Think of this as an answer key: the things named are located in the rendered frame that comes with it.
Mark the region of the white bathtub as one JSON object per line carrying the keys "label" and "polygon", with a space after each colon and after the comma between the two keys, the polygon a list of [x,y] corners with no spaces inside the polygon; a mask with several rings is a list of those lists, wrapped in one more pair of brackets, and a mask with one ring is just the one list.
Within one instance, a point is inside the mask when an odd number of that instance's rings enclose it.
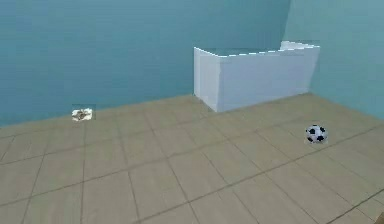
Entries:
{"label": "white bathtub", "polygon": [[307,93],[316,45],[283,41],[277,50],[218,55],[194,49],[194,95],[215,112]]}

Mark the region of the white crumpled cloth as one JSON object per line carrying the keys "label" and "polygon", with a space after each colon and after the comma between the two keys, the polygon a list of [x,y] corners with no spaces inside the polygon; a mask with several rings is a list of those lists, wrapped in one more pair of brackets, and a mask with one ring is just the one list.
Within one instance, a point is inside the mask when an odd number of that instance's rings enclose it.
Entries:
{"label": "white crumpled cloth", "polygon": [[74,110],[72,112],[72,119],[77,122],[90,120],[92,118],[92,112],[93,110],[90,108]]}

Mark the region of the black and white ball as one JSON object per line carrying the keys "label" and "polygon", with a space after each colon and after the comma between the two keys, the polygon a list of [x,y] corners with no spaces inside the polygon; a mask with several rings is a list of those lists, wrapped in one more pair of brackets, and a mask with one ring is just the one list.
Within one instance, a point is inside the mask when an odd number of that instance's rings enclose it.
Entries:
{"label": "black and white ball", "polygon": [[323,143],[327,140],[328,138],[328,132],[327,130],[320,125],[312,125],[309,126],[306,130],[306,139],[310,143]]}

